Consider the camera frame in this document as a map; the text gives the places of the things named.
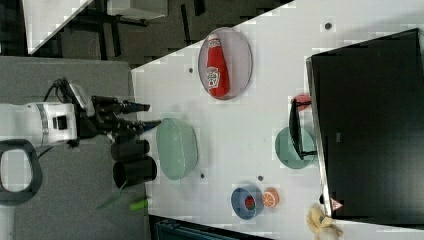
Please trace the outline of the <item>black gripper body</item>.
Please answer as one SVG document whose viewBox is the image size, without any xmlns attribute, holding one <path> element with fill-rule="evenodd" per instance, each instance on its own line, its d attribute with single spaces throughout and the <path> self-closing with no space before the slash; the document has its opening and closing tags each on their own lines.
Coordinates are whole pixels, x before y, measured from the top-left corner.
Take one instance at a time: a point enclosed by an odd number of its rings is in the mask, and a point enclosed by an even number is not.
<svg viewBox="0 0 424 240">
<path fill-rule="evenodd" d="M 118 115 L 124 110 L 126 101 L 114 97 L 92 96 L 93 114 L 81 110 L 77 118 L 78 137 L 94 138 L 97 135 L 116 134 L 123 126 L 123 119 Z"/>
</svg>

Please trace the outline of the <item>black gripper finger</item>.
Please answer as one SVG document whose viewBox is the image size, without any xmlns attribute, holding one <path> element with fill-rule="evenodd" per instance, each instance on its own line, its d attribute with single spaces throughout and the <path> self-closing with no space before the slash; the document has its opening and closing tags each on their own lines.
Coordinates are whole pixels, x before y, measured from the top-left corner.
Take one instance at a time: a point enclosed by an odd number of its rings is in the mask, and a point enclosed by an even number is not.
<svg viewBox="0 0 424 240">
<path fill-rule="evenodd" d="M 122 114 L 129 114 L 140 111 L 148 111 L 150 109 L 149 104 L 141 104 L 130 101 L 122 101 L 119 105 L 118 111 Z"/>
<path fill-rule="evenodd" d="M 118 131 L 126 134 L 141 135 L 161 124 L 160 120 L 155 121 L 129 121 L 123 120 L 118 124 Z"/>
</svg>

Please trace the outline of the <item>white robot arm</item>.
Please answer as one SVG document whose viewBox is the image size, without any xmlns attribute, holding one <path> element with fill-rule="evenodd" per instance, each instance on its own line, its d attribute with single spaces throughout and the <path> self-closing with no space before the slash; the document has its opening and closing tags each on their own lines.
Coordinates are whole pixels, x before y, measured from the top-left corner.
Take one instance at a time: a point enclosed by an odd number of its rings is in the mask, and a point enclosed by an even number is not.
<svg viewBox="0 0 424 240">
<path fill-rule="evenodd" d="M 38 193 L 43 173 L 39 148 L 76 145 L 82 139 L 105 135 L 114 142 L 130 140 L 160 124 L 131 121 L 123 114 L 147 111 L 148 104 L 94 96 L 63 102 L 1 105 L 1 240 L 13 240 L 15 208 Z"/>
</svg>

